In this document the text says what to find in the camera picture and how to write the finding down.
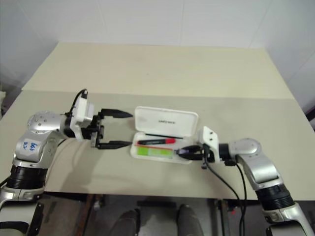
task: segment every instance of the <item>black cable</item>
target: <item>black cable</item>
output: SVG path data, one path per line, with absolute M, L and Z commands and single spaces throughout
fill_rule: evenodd
M 64 141 L 66 141 L 66 139 L 64 139 L 64 140 L 62 140 L 60 143 L 58 143 L 58 147 L 64 142 Z
M 246 184 L 245 184 L 245 178 L 243 175 L 243 172 L 238 164 L 236 164 L 237 169 L 239 170 L 241 177 L 242 177 L 242 182 L 243 182 L 243 188 L 244 188 L 244 203 L 243 203 L 243 211 L 242 211 L 242 216 L 240 220 L 240 225 L 239 227 L 241 228 L 241 225 L 243 227 L 243 235 L 245 236 L 245 213 L 246 213 L 246 207 L 247 207 L 247 190 L 246 190 Z
M 72 103 L 72 106 L 71 106 L 71 108 L 70 108 L 70 111 L 68 112 L 69 114 L 72 113 L 72 110 L 73 110 L 73 108 L 74 108 L 74 105 L 75 105 L 75 103 L 76 103 L 78 97 L 79 97 L 81 94 L 83 94 L 85 91 L 87 91 L 86 88 L 77 93 L 77 95 L 75 96 L 75 98 L 74 98 L 74 100 L 73 100 L 73 103 Z
M 1 188 L 5 183 L 7 183 L 8 180 L 9 180 L 9 177 L 7 177 L 4 181 L 2 181 L 2 182 L 0 183 L 0 188 Z
M 208 155 L 205 155 L 205 158 L 204 158 L 204 161 L 205 161 L 205 164 L 206 166 L 208 167 L 208 169 L 218 178 L 220 179 L 230 190 L 232 190 L 232 192 L 235 194 L 236 198 L 237 198 L 237 201 L 239 202 L 239 205 L 240 205 L 240 208 L 241 208 L 241 213 L 243 215 L 243 205 L 242 205 L 242 202 L 240 200 L 240 197 L 238 196 L 238 194 L 236 193 L 236 191 L 231 187 L 231 185 L 229 185 L 214 169 L 212 169 L 212 167 L 209 165 L 209 162 L 208 162 Z M 239 236 L 242 236 L 242 223 L 241 223 L 241 220 L 240 220 L 240 225 L 239 225 Z

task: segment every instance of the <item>robotic arm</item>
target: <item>robotic arm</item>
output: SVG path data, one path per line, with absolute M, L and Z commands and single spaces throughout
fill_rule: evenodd
M 241 139 L 219 144 L 217 134 L 203 127 L 199 133 L 203 146 L 203 158 L 209 162 L 224 161 L 232 166 L 240 163 L 260 201 L 263 214 L 272 226 L 268 236 L 314 236 L 300 206 L 292 199 L 274 164 L 263 153 L 254 139 Z
M 94 115 L 94 105 L 87 101 L 86 89 L 80 91 L 68 113 L 57 115 L 49 111 L 38 112 L 28 121 L 28 130 L 17 142 L 11 175 L 6 185 L 0 186 L 0 236 L 37 235 L 43 205 L 38 203 L 44 193 L 47 170 L 62 139 L 91 140 L 98 149 L 117 149 L 130 142 L 101 143 L 105 116 L 132 117 L 131 114 L 102 109 Z

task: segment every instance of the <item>beige tabletop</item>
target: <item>beige tabletop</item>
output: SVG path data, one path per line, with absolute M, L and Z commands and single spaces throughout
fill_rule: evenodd
M 315 200 L 314 132 L 263 49 L 61 43 L 0 121 L 0 178 L 9 174 L 28 118 L 40 110 L 64 113 L 82 88 L 95 112 L 133 113 L 140 105 L 192 111 L 198 127 L 216 131 L 220 142 L 257 139 L 292 196 Z M 132 118 L 104 123 L 106 140 L 131 141 L 136 132 Z M 235 198 L 200 162 L 134 159 L 129 149 L 97 150 L 69 139 L 58 149 L 46 190 Z M 214 168 L 243 195 L 235 167 Z M 251 190 L 248 196 L 256 199 Z
M 15 144 L 36 111 L 63 113 L 75 93 L 23 91 L 0 121 L 0 178 L 9 174 Z M 209 126 L 221 142 L 251 137 L 259 140 L 265 154 L 276 164 L 285 184 L 297 200 L 315 200 L 315 135 L 293 99 L 171 97 L 90 93 L 100 108 L 133 113 L 138 105 L 193 111 L 198 127 Z M 133 118 L 104 121 L 106 140 L 131 141 Z M 202 170 L 201 162 L 189 165 L 134 159 L 130 147 L 98 150 L 89 142 L 69 139 L 55 156 L 46 190 L 55 192 L 234 198 L 215 176 Z M 235 167 L 213 167 L 242 196 L 242 182 Z M 249 190 L 249 199 L 256 199 Z

